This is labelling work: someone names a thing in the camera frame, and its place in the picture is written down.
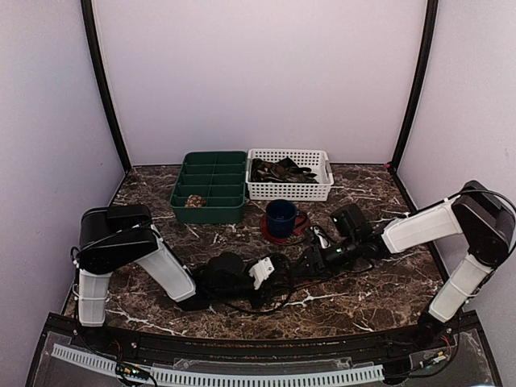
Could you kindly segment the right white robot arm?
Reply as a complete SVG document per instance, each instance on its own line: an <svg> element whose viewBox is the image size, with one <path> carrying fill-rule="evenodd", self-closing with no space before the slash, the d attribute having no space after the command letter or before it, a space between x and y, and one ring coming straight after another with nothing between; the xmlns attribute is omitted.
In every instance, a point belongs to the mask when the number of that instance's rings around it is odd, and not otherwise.
<svg viewBox="0 0 516 387"><path fill-rule="evenodd" d="M373 226L362 210L348 204L331 214L342 237L335 243L318 226L308 234L312 244L294 264L298 278L315 281L350 271L358 259L383 260L418 245L462 235L468 249L443 287L422 312L411 342L427 350L451 320L515 249L515 205L505 196L469 181L457 193L423 209L405 213L384 226Z"/></svg>

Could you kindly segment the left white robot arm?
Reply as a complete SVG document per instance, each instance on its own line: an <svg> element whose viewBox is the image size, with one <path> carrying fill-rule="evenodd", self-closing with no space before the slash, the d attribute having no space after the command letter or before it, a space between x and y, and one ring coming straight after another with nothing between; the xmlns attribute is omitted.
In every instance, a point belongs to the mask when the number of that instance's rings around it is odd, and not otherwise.
<svg viewBox="0 0 516 387"><path fill-rule="evenodd" d="M293 270L282 254L246 263L232 252L189 269L182 264L153 224L145 205L108 206L81 217L79 245L71 256L77 268L76 316L81 336L97 352L113 346L104 327L112 274L140 266L182 310L197 311L219 302L250 315L272 314L290 300Z"/></svg>

